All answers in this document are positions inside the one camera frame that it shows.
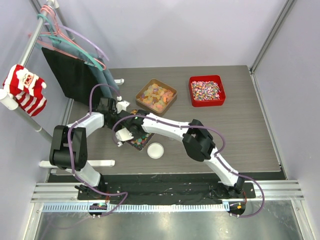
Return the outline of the star candy tin box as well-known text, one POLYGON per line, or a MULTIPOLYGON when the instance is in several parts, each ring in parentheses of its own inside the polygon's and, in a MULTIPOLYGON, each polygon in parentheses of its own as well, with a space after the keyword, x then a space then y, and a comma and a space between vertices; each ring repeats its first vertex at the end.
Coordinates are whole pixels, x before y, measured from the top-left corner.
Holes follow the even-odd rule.
POLYGON ((146 135, 140 138, 137 138, 136 140, 129 140, 126 143, 134 147, 136 150, 142 151, 145 148, 145 146, 149 143, 149 141, 152 139, 153 136, 154 136, 153 133, 147 133, 146 135))

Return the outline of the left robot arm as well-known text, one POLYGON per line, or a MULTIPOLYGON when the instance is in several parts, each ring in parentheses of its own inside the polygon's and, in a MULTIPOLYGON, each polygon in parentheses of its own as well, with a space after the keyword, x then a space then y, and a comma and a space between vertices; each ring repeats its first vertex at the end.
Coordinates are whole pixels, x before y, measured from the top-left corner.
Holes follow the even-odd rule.
POLYGON ((54 128, 49 154, 50 164, 71 173, 97 200, 106 195, 107 185, 103 175, 88 161, 87 137, 105 126, 112 128, 118 114, 126 111, 129 105, 130 103, 121 97, 103 97, 95 109, 91 109, 81 119, 54 128))

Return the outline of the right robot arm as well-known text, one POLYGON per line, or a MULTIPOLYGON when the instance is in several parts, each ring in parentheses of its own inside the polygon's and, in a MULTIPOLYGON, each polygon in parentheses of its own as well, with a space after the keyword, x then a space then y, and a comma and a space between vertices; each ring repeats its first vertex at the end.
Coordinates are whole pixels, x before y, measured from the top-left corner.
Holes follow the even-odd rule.
POLYGON ((125 131, 126 137, 139 138, 145 134, 157 134, 181 142, 186 154, 193 160, 205 163, 219 177, 225 186, 226 193, 233 198, 244 191, 244 178, 222 157, 221 152, 226 145, 222 137, 222 147, 217 148, 210 132, 217 132, 213 128, 204 126, 199 120, 179 122, 159 117, 147 111, 130 114, 121 111, 115 117, 113 126, 113 140, 119 145, 124 140, 116 133, 125 131))

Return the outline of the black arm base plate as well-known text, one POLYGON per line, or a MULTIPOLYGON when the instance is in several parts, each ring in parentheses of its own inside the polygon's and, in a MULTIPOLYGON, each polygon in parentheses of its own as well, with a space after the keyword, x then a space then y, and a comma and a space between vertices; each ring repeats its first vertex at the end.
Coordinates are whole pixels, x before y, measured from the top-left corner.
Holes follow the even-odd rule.
POLYGON ((254 185, 245 182, 240 194, 229 193, 214 173, 105 175, 107 195, 81 184, 78 200, 125 205, 207 205, 222 200, 254 199, 254 185))

